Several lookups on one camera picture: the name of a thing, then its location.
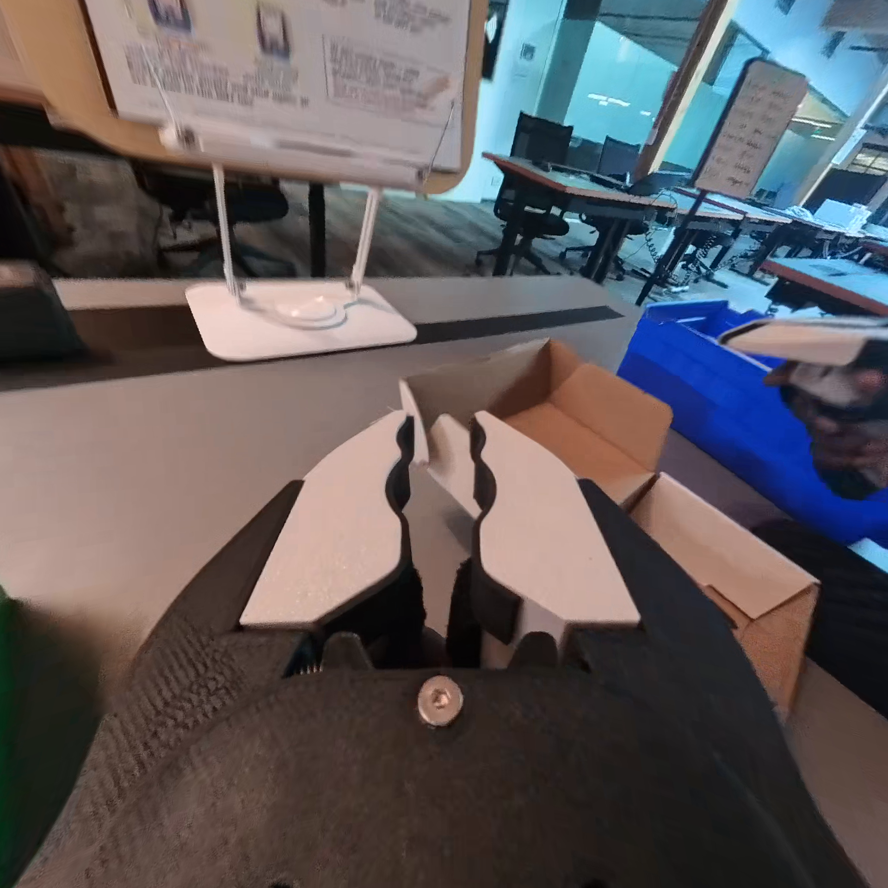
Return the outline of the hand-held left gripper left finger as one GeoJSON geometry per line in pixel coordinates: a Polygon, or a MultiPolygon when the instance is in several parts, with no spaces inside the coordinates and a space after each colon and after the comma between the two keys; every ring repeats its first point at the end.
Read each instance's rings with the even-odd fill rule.
{"type": "Polygon", "coordinates": [[[240,615],[242,629],[308,629],[393,583],[412,562],[414,420],[395,410],[305,476],[240,615]]]}

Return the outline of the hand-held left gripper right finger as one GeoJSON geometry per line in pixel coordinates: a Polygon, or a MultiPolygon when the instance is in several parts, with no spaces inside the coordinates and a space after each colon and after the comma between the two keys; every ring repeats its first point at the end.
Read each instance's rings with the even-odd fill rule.
{"type": "Polygon", "coordinates": [[[471,457],[471,602],[482,634],[516,649],[541,633],[563,652],[580,629],[638,629],[638,606],[572,471],[487,411],[472,417],[471,457]]]}

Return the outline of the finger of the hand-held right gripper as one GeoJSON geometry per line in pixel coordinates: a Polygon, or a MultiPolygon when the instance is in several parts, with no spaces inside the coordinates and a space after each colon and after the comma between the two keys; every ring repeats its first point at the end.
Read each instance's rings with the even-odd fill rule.
{"type": "Polygon", "coordinates": [[[730,350],[825,367],[882,362],[882,318],[765,318],[721,334],[730,350]]]}

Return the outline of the white cardboard mailer box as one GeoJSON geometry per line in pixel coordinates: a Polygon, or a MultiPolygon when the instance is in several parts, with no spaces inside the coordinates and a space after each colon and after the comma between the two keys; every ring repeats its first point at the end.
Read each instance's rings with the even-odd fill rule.
{"type": "Polygon", "coordinates": [[[399,381],[415,461],[472,518],[469,424],[486,411],[595,482],[727,616],[781,722],[795,700],[819,583],[659,472],[672,409],[551,339],[399,381]]]}

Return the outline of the blue plastic bin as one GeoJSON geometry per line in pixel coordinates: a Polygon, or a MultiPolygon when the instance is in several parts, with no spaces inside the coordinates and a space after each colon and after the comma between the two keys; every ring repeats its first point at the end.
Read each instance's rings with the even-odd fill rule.
{"type": "Polygon", "coordinates": [[[718,343],[764,314],[726,300],[649,306],[618,375],[672,408],[672,428],[787,516],[834,541],[886,548],[886,492],[857,502],[830,491],[813,468],[804,427],[764,383],[778,361],[718,343]]]}

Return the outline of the green plastic bin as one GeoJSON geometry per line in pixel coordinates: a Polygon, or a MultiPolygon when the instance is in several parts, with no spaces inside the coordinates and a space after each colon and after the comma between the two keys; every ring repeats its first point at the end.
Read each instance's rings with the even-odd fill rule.
{"type": "Polygon", "coordinates": [[[66,804],[101,713],[82,632],[2,592],[1,885],[14,886],[66,804]]]}

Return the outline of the wood-topped office desk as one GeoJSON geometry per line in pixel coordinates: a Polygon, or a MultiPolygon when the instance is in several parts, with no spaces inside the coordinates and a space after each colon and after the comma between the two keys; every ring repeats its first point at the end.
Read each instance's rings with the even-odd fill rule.
{"type": "MultiPolygon", "coordinates": [[[[516,168],[505,155],[483,152],[482,157],[492,161],[497,169],[498,165],[516,168]]],[[[556,189],[559,205],[565,212],[604,222],[604,230],[598,234],[580,272],[585,279],[598,285],[605,283],[632,223],[648,223],[659,215],[671,217],[678,213],[668,200],[627,194],[607,185],[584,182],[579,176],[564,172],[548,172],[544,176],[556,189]]]]}
{"type": "Polygon", "coordinates": [[[816,311],[819,316],[887,317],[885,268],[850,259],[768,259],[761,271],[774,281],[766,315],[816,311]]]}
{"type": "Polygon", "coordinates": [[[756,273],[789,233],[792,218],[715,194],[700,197],[687,186],[666,190],[672,206],[672,238],[658,261],[659,296],[726,296],[739,272],[756,273]]]}

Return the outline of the grey desk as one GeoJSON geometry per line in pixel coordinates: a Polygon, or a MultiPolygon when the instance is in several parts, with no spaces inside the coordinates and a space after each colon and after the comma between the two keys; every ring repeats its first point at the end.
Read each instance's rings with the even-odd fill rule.
{"type": "Polygon", "coordinates": [[[371,281],[416,327],[536,331],[255,364],[209,361],[180,281],[58,281],[98,365],[2,370],[2,585],[85,638],[99,686],[197,570],[288,481],[398,407],[398,380],[561,339],[616,370],[640,309],[572,277],[371,281]]]}

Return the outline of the white-based document stand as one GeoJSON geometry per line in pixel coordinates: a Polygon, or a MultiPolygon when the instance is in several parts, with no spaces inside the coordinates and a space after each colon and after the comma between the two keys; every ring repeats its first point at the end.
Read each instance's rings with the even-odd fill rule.
{"type": "Polygon", "coordinates": [[[371,239],[385,190],[442,194],[460,183],[471,164],[486,2],[470,2],[468,61],[462,88],[464,167],[456,174],[431,173],[422,190],[386,186],[378,181],[341,181],[243,159],[218,160],[169,150],[161,142],[157,127],[116,116],[83,3],[2,2],[2,17],[28,81],[65,128],[131,159],[211,168],[222,222],[226,221],[227,172],[368,189],[355,259],[344,279],[242,280],[232,265],[228,236],[223,234],[224,282],[196,283],[185,291],[186,304],[210,355],[222,361],[245,362],[413,342],[416,327],[364,282],[371,239]]]}

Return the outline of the whiteboard on stand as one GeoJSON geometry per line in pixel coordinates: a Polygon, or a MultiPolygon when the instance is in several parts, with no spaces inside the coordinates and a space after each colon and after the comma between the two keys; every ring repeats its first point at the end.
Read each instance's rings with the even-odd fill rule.
{"type": "Polygon", "coordinates": [[[773,61],[748,60],[694,171],[705,194],[746,200],[808,90],[805,75],[773,61]]]}

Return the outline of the black office chair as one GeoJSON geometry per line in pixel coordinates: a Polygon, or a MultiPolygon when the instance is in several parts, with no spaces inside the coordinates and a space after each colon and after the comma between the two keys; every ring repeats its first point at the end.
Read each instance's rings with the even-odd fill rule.
{"type": "Polygon", "coordinates": [[[288,200],[277,179],[252,175],[236,175],[225,183],[226,221],[220,221],[216,205],[216,188],[209,172],[164,166],[141,161],[131,165],[139,189],[154,200],[160,214],[154,229],[154,259],[163,272],[174,272],[171,257],[193,255],[182,268],[187,276],[201,276],[210,265],[223,264],[223,234],[228,236],[230,258],[236,272],[248,278],[264,277],[262,267],[271,267],[273,275],[296,276],[291,261],[279,259],[238,239],[238,225],[259,225],[280,221],[289,214],[288,200]],[[161,227],[167,226],[172,237],[180,229],[191,230],[194,223],[212,227],[212,235],[202,239],[176,240],[162,245],[161,227]]]}
{"type": "Polygon", "coordinates": [[[525,112],[518,114],[512,148],[507,161],[515,169],[498,165],[503,181],[494,200],[494,216],[505,225],[495,249],[480,250],[474,264],[494,260],[492,274],[504,276],[521,260],[542,274],[549,274],[545,262],[534,252],[538,240],[561,238],[569,223],[559,205],[556,189],[544,174],[567,161],[573,128],[525,112]]]}

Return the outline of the dark grey charging case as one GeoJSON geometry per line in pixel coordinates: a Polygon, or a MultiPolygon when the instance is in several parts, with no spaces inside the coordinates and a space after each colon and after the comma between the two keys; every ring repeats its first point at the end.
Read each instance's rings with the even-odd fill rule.
{"type": "Polygon", "coordinates": [[[24,261],[1,263],[1,364],[79,357],[87,351],[49,275],[24,261]]]}

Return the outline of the printed instruction sheet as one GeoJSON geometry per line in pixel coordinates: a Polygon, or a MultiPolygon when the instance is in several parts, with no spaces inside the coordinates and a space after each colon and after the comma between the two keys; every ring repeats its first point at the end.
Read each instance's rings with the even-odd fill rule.
{"type": "Polygon", "coordinates": [[[462,172],[470,2],[83,6],[116,116],[169,150],[417,190],[462,172]]]}

